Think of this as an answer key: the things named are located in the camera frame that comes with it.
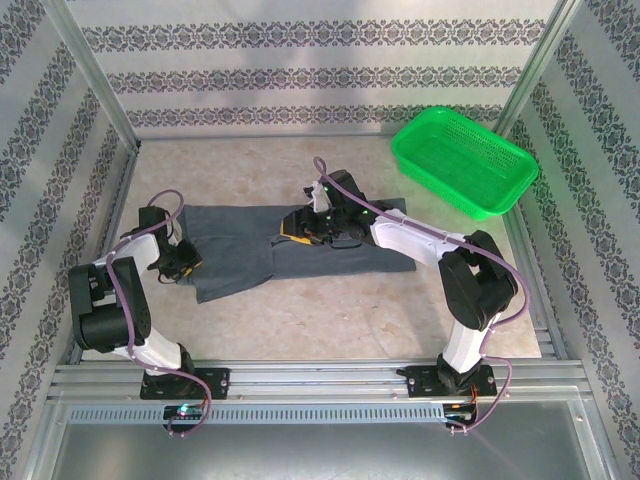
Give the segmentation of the grey t-shirt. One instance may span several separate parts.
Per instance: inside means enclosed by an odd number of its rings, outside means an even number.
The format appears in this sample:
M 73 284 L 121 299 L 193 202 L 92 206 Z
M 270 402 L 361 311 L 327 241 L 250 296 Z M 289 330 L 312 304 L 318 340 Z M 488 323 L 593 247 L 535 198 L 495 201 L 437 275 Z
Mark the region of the grey t-shirt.
M 257 287 L 269 280 L 365 273 L 404 273 L 415 262 L 393 250 L 341 237 L 328 245 L 303 245 L 279 234 L 280 222 L 297 205 L 186 205 L 178 221 L 183 237 L 202 257 L 182 282 L 204 303 Z

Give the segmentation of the green plastic basket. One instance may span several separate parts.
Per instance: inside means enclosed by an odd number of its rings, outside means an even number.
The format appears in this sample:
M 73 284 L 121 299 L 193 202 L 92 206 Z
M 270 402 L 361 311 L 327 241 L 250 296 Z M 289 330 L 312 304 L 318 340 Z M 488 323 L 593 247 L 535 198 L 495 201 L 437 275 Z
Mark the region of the green plastic basket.
M 391 141 L 398 169 L 475 221 L 508 212 L 539 175 L 534 157 L 446 107 L 431 107 Z

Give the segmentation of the left controller board green light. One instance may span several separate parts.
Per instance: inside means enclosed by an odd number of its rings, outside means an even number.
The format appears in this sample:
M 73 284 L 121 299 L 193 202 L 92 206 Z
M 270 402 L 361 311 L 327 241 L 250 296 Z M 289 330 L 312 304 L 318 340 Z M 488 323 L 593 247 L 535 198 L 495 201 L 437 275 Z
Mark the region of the left controller board green light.
M 165 421 L 199 421 L 204 413 L 200 405 L 182 404 L 166 406 L 163 411 Z

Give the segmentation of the grey metal sheet panel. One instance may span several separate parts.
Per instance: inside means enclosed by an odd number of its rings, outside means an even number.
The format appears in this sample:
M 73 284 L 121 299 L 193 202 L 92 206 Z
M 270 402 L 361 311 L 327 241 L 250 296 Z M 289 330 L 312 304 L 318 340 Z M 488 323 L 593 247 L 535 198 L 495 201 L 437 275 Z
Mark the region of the grey metal sheet panel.
M 400 420 L 288 423 L 286 405 L 223 406 L 173 439 L 154 410 L 59 405 L 45 417 L 27 480 L 622 480 L 579 400 L 506 403 L 450 433 L 427 410 Z

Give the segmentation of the right controller board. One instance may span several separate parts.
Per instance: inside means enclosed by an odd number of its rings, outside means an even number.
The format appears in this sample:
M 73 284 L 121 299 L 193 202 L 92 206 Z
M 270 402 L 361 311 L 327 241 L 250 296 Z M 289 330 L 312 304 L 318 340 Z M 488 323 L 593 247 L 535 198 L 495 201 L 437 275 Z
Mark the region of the right controller board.
M 475 403 L 445 404 L 443 408 L 446 422 L 454 427 L 468 427 L 477 419 L 478 408 Z

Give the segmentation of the aluminium side frame rail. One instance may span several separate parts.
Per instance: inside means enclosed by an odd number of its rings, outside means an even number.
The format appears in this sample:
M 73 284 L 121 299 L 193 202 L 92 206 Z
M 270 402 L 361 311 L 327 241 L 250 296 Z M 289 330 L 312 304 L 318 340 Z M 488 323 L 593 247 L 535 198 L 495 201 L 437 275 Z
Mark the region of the aluminium side frame rail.
M 567 343 L 558 318 L 553 293 L 545 279 L 544 268 L 535 242 L 531 239 L 530 222 L 523 207 L 527 194 L 521 198 L 502 220 L 509 240 L 513 265 L 529 289 L 529 307 L 519 319 L 497 328 L 488 341 L 491 355 L 505 358 L 534 358 L 526 350 L 528 340 L 523 339 L 524 327 L 530 326 L 535 336 L 539 357 L 543 360 L 575 360 L 576 355 Z
M 116 186 L 112 202 L 107 210 L 105 223 L 103 225 L 97 248 L 89 257 L 90 260 L 102 257 L 110 251 L 110 248 L 114 244 L 137 158 L 137 153 L 131 153 L 127 159 L 126 165 Z M 80 363 L 82 355 L 82 349 L 77 344 L 73 333 L 70 333 L 67 348 L 64 355 L 61 357 L 61 363 L 64 365 L 77 365 Z

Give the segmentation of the aluminium back frame rail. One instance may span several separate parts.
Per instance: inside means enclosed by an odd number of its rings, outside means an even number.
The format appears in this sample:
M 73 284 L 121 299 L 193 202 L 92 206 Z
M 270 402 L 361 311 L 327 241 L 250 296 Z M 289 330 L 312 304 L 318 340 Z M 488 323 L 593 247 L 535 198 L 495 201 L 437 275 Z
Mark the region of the aluminium back frame rail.
M 302 132 L 302 133 L 262 133 L 239 135 L 187 135 L 173 137 L 141 137 L 140 143 L 163 141 L 197 141 L 197 140 L 245 140 L 245 139 L 323 139 L 323 138 L 393 138 L 397 132 Z

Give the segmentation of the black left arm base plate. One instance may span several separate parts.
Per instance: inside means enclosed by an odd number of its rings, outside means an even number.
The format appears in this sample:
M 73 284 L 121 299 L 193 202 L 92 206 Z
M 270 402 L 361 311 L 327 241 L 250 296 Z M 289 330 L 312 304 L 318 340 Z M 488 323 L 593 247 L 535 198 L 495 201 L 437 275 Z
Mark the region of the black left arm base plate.
M 196 368 L 194 376 L 203 381 L 211 392 L 213 400 L 225 400 L 229 387 L 230 370 L 226 368 Z M 139 396 L 142 400 L 189 400 L 203 401 L 205 390 L 194 380 L 182 376 L 151 376 L 142 378 Z

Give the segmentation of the aluminium mounting rail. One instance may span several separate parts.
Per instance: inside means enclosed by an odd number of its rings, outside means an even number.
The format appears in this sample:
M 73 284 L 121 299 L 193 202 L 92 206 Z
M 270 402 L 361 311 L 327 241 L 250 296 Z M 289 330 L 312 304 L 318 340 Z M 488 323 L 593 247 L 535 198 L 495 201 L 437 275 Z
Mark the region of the aluminium mounting rail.
M 227 401 L 234 403 L 407 402 L 408 381 L 396 371 L 413 360 L 198 361 L 198 367 L 227 368 Z M 512 361 L 507 398 L 565 399 L 589 396 L 591 386 L 579 360 L 525 358 Z M 50 404 L 138 403 L 142 372 L 125 361 L 84 361 L 55 369 L 46 394 Z

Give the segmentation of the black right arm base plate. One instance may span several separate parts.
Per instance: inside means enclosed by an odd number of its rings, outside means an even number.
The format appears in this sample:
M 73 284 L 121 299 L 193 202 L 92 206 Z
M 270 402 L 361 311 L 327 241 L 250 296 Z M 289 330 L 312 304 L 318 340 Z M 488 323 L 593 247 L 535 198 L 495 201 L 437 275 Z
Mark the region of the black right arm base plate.
M 489 365 L 480 365 L 471 374 L 463 375 L 461 382 L 452 380 L 451 384 L 442 382 L 436 365 L 411 365 L 396 373 L 405 376 L 410 398 L 470 397 L 473 393 L 479 397 L 494 397 L 498 393 Z

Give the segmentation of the aluminium corner post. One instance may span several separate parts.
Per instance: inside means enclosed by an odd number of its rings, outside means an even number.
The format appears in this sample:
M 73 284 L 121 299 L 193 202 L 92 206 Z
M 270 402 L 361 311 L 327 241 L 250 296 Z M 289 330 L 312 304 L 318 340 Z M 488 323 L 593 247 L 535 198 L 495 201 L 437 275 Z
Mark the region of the aluminium corner post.
M 129 151 L 141 141 L 65 0 L 39 0 Z
M 511 92 L 493 128 L 493 132 L 507 138 L 528 102 L 529 96 L 540 80 L 554 51 L 571 26 L 574 17 L 585 0 L 558 0 L 538 43 L 532 50 L 523 72 Z

